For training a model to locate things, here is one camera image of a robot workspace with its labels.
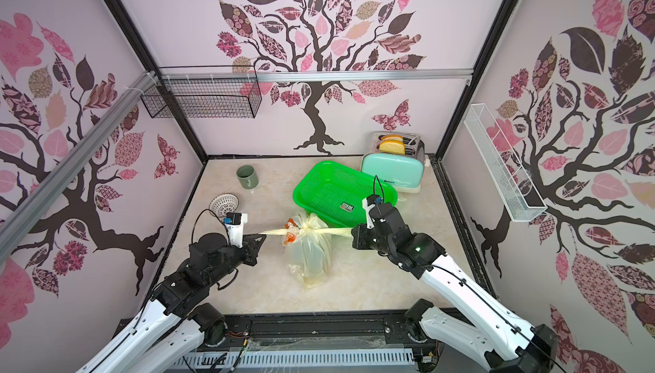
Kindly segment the green plastic basket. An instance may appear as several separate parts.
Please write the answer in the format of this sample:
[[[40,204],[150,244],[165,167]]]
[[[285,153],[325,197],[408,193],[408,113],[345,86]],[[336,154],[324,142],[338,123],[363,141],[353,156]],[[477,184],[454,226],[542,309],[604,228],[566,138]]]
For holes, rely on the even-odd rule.
[[[335,227],[353,228],[366,221],[363,200],[378,194],[396,204],[397,191],[372,175],[332,161],[317,163],[293,190],[293,201]]]

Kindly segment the yellow translucent plastic bag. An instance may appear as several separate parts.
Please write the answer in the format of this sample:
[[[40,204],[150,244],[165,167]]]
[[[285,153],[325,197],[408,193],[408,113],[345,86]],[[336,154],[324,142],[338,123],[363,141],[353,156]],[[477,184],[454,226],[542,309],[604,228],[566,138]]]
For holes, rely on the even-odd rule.
[[[281,238],[289,272],[305,289],[324,284],[332,264],[333,238],[349,238],[351,228],[332,227],[314,213],[301,212],[287,220],[284,228],[262,232]]]

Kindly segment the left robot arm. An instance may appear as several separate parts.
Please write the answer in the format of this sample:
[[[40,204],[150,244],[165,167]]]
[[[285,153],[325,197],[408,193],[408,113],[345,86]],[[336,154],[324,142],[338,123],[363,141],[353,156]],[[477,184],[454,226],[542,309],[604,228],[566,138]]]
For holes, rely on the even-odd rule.
[[[257,264],[266,239],[247,235],[241,247],[209,233],[189,246],[189,258],[165,277],[142,310],[80,372],[164,372],[202,345],[224,342],[225,316],[206,303],[212,287],[240,265]]]

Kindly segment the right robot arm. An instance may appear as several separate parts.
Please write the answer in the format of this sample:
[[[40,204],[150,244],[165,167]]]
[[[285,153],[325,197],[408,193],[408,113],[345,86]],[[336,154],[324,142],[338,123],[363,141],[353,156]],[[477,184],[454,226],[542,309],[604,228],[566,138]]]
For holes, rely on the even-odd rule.
[[[400,212],[378,195],[363,199],[366,221],[352,229],[356,250],[375,250],[404,272],[438,291],[464,316],[452,317],[427,300],[405,315],[416,342],[433,339],[472,359],[488,372],[549,372],[558,338],[499,303],[471,279],[426,233],[413,233]]]

